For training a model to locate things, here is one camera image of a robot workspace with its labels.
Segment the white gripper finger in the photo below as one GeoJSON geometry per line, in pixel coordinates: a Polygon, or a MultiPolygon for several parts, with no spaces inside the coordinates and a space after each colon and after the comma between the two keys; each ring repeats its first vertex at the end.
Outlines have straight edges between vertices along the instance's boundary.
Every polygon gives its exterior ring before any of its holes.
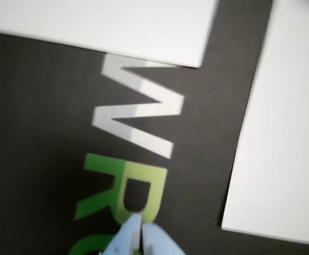
{"type": "Polygon", "coordinates": [[[143,254],[184,255],[179,245],[157,224],[142,225],[143,254]]]}
{"type": "Polygon", "coordinates": [[[140,248],[142,217],[140,214],[132,214],[122,224],[118,233],[113,237],[103,252],[99,254],[124,254],[131,255],[140,248]]]}

